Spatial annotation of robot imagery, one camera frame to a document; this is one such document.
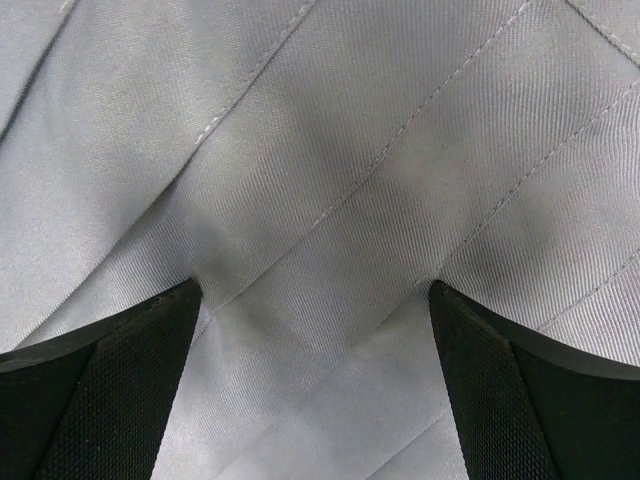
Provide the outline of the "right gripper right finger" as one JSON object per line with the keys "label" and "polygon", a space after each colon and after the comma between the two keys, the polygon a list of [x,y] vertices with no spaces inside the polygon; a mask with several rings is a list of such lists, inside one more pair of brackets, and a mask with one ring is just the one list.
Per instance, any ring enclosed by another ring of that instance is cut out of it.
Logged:
{"label": "right gripper right finger", "polygon": [[470,478],[638,478],[638,367],[555,341],[441,281],[428,303]]}

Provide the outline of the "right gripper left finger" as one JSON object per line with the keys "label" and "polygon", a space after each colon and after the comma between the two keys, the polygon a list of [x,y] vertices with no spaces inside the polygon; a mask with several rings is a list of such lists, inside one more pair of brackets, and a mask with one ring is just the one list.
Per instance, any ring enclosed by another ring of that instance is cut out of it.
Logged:
{"label": "right gripper left finger", "polygon": [[2,478],[150,478],[201,296],[188,280],[2,354]]}

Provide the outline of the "grey pleated skirt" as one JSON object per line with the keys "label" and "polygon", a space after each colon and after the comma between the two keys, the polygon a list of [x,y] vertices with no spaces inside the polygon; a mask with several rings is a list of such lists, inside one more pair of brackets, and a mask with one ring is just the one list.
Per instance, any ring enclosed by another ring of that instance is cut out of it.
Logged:
{"label": "grey pleated skirt", "polygon": [[462,479],[440,279],[639,360],[635,1],[5,1],[1,347],[203,291],[157,479]]}

